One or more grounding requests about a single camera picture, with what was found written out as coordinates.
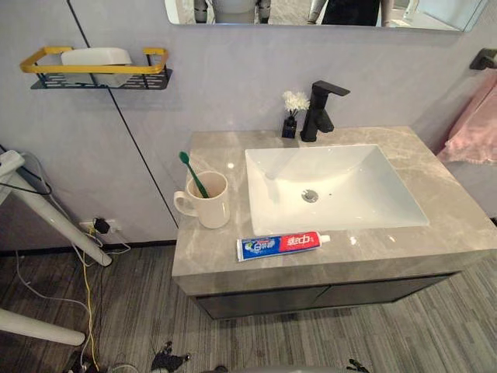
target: cabinet door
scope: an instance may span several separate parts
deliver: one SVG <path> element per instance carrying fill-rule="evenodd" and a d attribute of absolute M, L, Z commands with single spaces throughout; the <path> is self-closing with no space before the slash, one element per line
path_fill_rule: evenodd
<path fill-rule="evenodd" d="M 229 319 L 261 313 L 291 312 L 308 309 L 328 286 L 257 291 L 232 295 L 198 297 L 196 301 L 213 319 Z"/>
<path fill-rule="evenodd" d="M 337 307 L 341 305 L 393 302 L 415 291 L 426 288 L 431 284 L 445 280 L 449 276 L 331 285 L 327 291 L 315 300 L 312 307 Z"/>

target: green toothbrush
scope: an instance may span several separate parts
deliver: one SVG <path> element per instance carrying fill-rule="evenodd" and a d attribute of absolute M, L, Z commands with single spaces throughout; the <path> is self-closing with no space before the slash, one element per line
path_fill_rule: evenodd
<path fill-rule="evenodd" d="M 179 159 L 181 159 L 181 162 L 186 164 L 186 167 L 188 167 L 189 171 L 192 173 L 193 180 L 195 180 L 196 187 L 199 188 L 199 191 L 200 191 L 200 194 L 202 194 L 202 197 L 209 198 L 209 194 L 207 194 L 207 191 L 203 187 L 199 178 L 196 177 L 195 171 L 193 171 L 192 166 L 189 165 L 189 156 L 185 152 L 179 152 Z"/>

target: countertop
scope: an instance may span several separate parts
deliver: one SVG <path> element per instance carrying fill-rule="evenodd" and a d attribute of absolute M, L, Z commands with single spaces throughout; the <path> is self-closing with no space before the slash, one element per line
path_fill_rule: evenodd
<path fill-rule="evenodd" d="M 331 242 L 306 252 L 239 263 L 236 240 L 253 237 L 245 150 L 378 145 L 429 225 L 321 232 Z M 497 249 L 497 228 L 409 127 L 337 128 L 306 143 L 275 131 L 196 132 L 190 161 L 229 182 L 231 219 L 204 228 L 179 224 L 172 276 L 188 295 L 426 276 L 463 270 Z"/>

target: faucet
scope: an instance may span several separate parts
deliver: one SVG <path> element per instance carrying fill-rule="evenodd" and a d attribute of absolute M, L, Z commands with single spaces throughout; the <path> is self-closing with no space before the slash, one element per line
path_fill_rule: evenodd
<path fill-rule="evenodd" d="M 311 102 L 308 112 L 305 115 L 304 128 L 301 131 L 302 141 L 314 142 L 316 141 L 318 130 L 326 133 L 335 129 L 325 110 L 329 93 L 345 96 L 350 91 L 337 85 L 323 82 L 322 80 L 312 85 Z"/>

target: gray carpet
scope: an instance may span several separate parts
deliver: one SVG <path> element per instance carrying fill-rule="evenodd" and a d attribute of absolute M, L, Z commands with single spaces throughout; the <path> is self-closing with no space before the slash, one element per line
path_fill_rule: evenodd
<path fill-rule="evenodd" d="M 172 340 L 175 353 L 192 354 L 179 370 L 187 373 L 217 364 L 231 370 L 282 364 L 344 368 L 350 357 L 374 373 L 489 373 L 497 367 L 495 256 L 390 305 L 213 322 L 171 281 L 173 254 L 172 247 L 134 249 L 106 269 L 89 268 L 102 323 L 96 323 L 102 366 L 126 361 L 145 373 L 154 350 Z M 85 299 L 73 254 L 27 257 L 21 271 L 45 294 Z M 39 299 L 19 283 L 14 258 L 0 258 L 0 299 L 4 309 L 85 330 L 78 306 Z M 73 350 L 0 332 L 0 371 L 58 373 Z"/>

